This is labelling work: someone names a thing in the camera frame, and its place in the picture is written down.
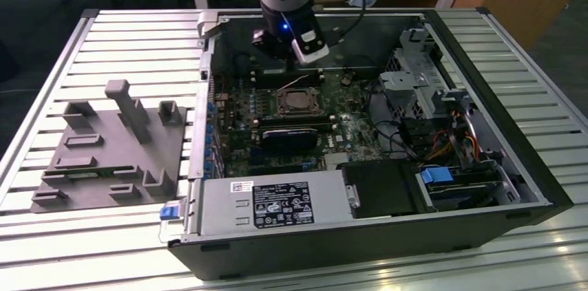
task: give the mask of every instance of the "metal bracket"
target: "metal bracket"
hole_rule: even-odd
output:
[[[219,19],[217,11],[209,10],[200,13],[196,25],[197,36],[200,39],[205,40],[220,32],[220,23],[225,23],[225,21],[224,19]]]
[[[351,208],[359,208],[359,196],[356,195],[355,185],[344,186],[344,192],[347,194],[347,202]]]

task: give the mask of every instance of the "sheet metal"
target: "sheet metal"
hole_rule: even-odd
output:
[[[215,282],[198,281],[166,252],[160,242],[165,235],[158,235],[160,205],[27,213],[31,190],[65,127],[59,114],[68,101],[85,99],[94,109],[114,109],[98,85],[121,76],[136,83],[130,95],[142,99],[145,107],[168,99],[193,107],[189,84],[198,80],[201,53],[190,41],[197,39],[197,10],[105,10],[88,22],[94,21],[76,44],[81,51],[69,58],[74,62],[62,70],[34,133],[27,134],[30,145],[21,149],[22,160],[14,163],[18,172],[3,181],[9,190],[0,203],[1,289],[391,291],[588,287],[586,122],[491,19],[474,10],[439,14],[574,201],[573,209],[472,250]],[[110,51],[132,47],[121,43],[132,40],[146,40],[137,49],[148,50]],[[447,63],[444,67],[454,75]],[[189,111],[178,195],[188,187],[184,178],[192,121]],[[180,224],[169,228],[169,233],[178,232]]]

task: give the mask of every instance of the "black plastic cover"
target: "black plastic cover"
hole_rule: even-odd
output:
[[[426,213],[424,199],[406,160],[371,160],[339,165],[345,185],[355,185],[353,218]]]

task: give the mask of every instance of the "floor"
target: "floor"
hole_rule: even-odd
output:
[[[256,0],[211,0],[211,5],[217,8],[231,4],[251,8]],[[0,0],[0,42],[19,66],[17,75],[0,82],[0,153],[10,143],[78,15],[86,8],[176,9],[193,8],[193,5],[190,0]],[[583,114],[588,114],[586,19],[588,0],[570,0],[569,7],[530,51]]]

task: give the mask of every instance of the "blue drive latch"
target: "blue drive latch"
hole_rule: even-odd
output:
[[[420,172],[420,178],[422,181],[426,183],[431,182],[451,182],[452,181],[452,175],[448,171],[447,167],[427,167]]]

